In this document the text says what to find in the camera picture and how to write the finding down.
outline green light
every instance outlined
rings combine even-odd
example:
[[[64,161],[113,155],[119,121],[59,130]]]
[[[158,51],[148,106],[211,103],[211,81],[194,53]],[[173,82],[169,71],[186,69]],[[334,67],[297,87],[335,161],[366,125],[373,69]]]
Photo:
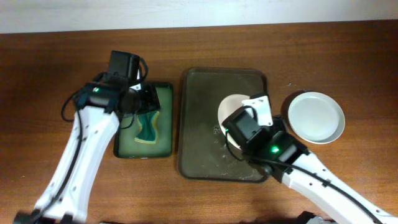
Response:
[[[277,152],[279,152],[278,147],[277,147],[277,146],[272,147],[272,148],[271,148],[271,152],[272,152],[272,153],[277,153]]]

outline black tray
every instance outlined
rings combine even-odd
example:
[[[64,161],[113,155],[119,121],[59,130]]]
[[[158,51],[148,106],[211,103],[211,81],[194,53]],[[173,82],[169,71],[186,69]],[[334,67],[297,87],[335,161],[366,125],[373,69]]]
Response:
[[[250,69],[193,68],[185,74],[178,144],[181,175],[254,183],[267,179],[247,162],[231,156],[217,118],[218,106],[225,97],[267,93],[266,84],[260,71]],[[238,149],[232,150],[239,155]]]

